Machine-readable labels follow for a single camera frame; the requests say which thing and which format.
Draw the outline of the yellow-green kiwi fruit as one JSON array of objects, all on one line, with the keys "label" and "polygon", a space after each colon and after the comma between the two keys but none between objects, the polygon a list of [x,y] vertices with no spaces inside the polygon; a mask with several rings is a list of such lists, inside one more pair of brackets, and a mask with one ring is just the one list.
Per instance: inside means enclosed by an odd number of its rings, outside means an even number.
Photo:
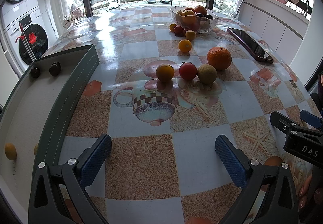
[{"label": "yellow-green kiwi fruit", "polygon": [[13,143],[6,143],[4,151],[7,159],[14,161],[17,158],[17,151]]}]

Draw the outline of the large orange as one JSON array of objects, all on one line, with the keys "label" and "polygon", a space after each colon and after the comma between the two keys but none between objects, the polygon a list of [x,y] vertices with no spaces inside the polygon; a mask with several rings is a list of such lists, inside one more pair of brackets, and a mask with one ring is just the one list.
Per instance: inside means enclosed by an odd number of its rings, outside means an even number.
[{"label": "large orange", "polygon": [[216,70],[226,70],[232,62],[232,56],[228,49],[223,47],[213,47],[207,54],[208,64]]}]

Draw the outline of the greenish round fruit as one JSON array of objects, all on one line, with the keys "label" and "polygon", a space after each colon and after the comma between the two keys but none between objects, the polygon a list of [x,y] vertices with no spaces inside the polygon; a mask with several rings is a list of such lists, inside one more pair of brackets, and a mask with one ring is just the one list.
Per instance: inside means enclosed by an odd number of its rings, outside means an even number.
[{"label": "greenish round fruit", "polygon": [[209,85],[216,80],[217,71],[210,64],[203,64],[198,68],[197,76],[203,84]]}]

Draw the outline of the red tomato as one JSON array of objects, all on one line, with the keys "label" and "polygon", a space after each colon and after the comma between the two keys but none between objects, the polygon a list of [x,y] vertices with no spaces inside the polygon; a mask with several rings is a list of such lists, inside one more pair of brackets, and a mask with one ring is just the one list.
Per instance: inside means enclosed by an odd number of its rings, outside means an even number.
[{"label": "red tomato", "polygon": [[197,75],[197,68],[191,62],[182,62],[178,71],[181,78],[186,81],[193,80]]}]

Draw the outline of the dark plum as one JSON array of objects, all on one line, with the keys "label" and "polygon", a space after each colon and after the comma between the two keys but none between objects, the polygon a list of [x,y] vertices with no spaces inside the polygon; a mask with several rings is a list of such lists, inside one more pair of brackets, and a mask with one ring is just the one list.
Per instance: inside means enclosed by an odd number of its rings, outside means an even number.
[{"label": "dark plum", "polygon": [[35,66],[35,67],[32,67],[31,68],[31,70],[30,70],[30,76],[33,79],[37,79],[40,75],[41,75],[41,69],[39,67]]},{"label": "dark plum", "polygon": [[61,73],[61,64],[59,62],[54,62],[49,68],[49,73],[53,77],[58,76]]}]

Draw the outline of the small orange mandarin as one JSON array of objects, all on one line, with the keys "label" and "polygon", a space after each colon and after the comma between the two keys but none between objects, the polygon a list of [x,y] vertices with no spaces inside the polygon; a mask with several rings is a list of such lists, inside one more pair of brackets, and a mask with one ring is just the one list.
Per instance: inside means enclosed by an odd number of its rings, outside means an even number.
[{"label": "small orange mandarin", "polygon": [[190,40],[181,40],[178,43],[178,49],[182,52],[182,53],[188,53],[191,51],[192,49],[192,43]]}]

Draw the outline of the yellow-orange mandarin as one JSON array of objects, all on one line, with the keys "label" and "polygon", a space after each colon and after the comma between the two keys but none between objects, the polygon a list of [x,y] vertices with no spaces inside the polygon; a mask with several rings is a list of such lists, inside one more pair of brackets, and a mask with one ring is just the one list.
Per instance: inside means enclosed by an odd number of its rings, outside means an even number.
[{"label": "yellow-orange mandarin", "polygon": [[171,81],[174,77],[174,74],[175,70],[170,65],[160,65],[156,69],[156,76],[163,83],[168,83],[169,81]]}]

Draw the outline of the green grey tray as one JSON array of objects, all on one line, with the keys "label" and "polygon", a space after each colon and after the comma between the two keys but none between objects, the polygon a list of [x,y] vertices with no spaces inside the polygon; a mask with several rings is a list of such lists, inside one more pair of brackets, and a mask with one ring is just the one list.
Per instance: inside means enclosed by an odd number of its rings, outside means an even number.
[{"label": "green grey tray", "polygon": [[[61,64],[56,77],[49,73],[54,62]],[[50,166],[58,163],[69,122],[98,63],[94,45],[39,58],[19,79],[5,104],[1,114],[1,194],[23,223],[28,219],[33,167],[41,161]],[[37,79],[30,76],[35,66],[41,69]],[[6,143],[14,144],[16,160],[7,159]]]}]

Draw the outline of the black smartphone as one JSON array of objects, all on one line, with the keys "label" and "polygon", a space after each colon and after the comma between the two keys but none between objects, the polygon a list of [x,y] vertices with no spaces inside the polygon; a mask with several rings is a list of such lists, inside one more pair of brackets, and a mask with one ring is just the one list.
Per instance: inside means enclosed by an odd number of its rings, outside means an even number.
[{"label": "black smartphone", "polygon": [[227,27],[227,32],[232,35],[257,62],[267,64],[272,64],[274,62],[269,53],[245,31]]}]

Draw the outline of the white cabinet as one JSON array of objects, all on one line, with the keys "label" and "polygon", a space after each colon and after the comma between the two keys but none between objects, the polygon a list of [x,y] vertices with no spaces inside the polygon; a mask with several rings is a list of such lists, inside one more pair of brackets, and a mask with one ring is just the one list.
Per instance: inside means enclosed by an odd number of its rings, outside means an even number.
[{"label": "white cabinet", "polygon": [[309,25],[309,20],[277,0],[245,0],[238,19],[288,65],[294,59]]}]

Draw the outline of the small yellow fruit near bowl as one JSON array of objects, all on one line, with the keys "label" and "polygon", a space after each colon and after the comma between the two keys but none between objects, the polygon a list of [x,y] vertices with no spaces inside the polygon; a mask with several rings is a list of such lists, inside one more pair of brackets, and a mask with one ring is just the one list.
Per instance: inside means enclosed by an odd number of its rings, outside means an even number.
[{"label": "small yellow fruit near bowl", "polygon": [[196,33],[193,30],[187,30],[185,32],[185,37],[189,41],[193,41],[196,38]]}]

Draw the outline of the glass fruit bowl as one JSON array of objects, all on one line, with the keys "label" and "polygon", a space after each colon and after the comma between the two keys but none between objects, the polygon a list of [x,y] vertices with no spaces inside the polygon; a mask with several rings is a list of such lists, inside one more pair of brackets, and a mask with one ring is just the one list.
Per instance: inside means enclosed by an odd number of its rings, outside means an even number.
[{"label": "glass fruit bowl", "polygon": [[197,34],[208,33],[212,31],[218,24],[219,17],[215,15],[211,10],[207,10],[208,16],[205,17],[197,15],[197,13],[185,13],[185,11],[193,11],[188,7],[170,7],[172,21],[181,26],[184,29],[192,30]]}]

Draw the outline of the red fruit near bowl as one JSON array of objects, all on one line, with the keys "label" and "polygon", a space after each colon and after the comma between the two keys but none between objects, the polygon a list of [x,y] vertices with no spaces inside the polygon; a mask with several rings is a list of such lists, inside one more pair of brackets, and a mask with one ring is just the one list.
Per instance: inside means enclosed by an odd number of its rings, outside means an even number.
[{"label": "red fruit near bowl", "polygon": [[176,25],[173,29],[175,36],[183,36],[183,28],[179,25]]}]

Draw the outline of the mandarin beside bowl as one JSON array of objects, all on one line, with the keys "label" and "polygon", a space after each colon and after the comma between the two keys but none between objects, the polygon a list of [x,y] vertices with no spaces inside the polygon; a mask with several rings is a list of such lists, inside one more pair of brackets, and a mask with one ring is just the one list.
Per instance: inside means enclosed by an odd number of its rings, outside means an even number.
[{"label": "mandarin beside bowl", "polygon": [[177,25],[176,24],[170,24],[170,26],[169,26],[169,29],[170,29],[170,31],[171,32],[173,32],[174,31],[174,28],[176,27]]}]

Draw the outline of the washing machine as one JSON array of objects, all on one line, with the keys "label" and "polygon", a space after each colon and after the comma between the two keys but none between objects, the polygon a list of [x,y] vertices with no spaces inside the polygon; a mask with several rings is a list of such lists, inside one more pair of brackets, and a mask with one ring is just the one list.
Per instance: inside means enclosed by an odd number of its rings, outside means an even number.
[{"label": "washing machine", "polygon": [[20,77],[57,40],[45,0],[6,0],[1,9],[4,56]]}]

